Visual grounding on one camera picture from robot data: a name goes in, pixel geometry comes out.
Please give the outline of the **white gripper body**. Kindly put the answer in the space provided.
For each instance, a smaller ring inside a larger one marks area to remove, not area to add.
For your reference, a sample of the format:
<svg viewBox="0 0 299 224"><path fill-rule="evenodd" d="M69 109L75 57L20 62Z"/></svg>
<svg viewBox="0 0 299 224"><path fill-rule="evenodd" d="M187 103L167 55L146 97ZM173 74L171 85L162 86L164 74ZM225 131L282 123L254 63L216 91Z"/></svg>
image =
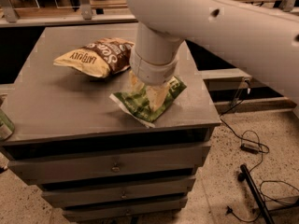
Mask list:
<svg viewBox="0 0 299 224"><path fill-rule="evenodd" d="M143 60L135 51L131 50L130 65L137 78L146 85L158 86L168 82L175 74L178 57L167 64L152 64Z"/></svg>

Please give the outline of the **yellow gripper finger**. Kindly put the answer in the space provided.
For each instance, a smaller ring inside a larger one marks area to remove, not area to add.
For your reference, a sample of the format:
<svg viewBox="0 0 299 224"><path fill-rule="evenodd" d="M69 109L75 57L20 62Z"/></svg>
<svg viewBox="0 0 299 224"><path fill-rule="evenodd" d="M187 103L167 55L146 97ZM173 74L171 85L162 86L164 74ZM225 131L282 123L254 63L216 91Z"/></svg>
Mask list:
<svg viewBox="0 0 299 224"><path fill-rule="evenodd" d="M141 91L144 88L144 83L135 75L133 71L129 72L129 81L132 91Z"/></svg>
<svg viewBox="0 0 299 224"><path fill-rule="evenodd" d="M146 94L149 100L149 108L152 112L155 112L164 103L165 97L168 94L169 85L164 84L161 86L148 86L146 88Z"/></svg>

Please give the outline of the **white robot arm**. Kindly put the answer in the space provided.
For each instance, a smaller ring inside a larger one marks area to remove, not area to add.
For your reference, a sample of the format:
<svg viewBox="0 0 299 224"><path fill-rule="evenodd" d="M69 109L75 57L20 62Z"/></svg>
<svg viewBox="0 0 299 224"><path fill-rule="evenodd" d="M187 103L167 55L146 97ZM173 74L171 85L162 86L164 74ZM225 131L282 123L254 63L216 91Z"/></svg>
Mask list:
<svg viewBox="0 0 299 224"><path fill-rule="evenodd" d="M138 20L131 67L142 82L174 75L187 39L299 102L299 20L232 0L126 0Z"/></svg>

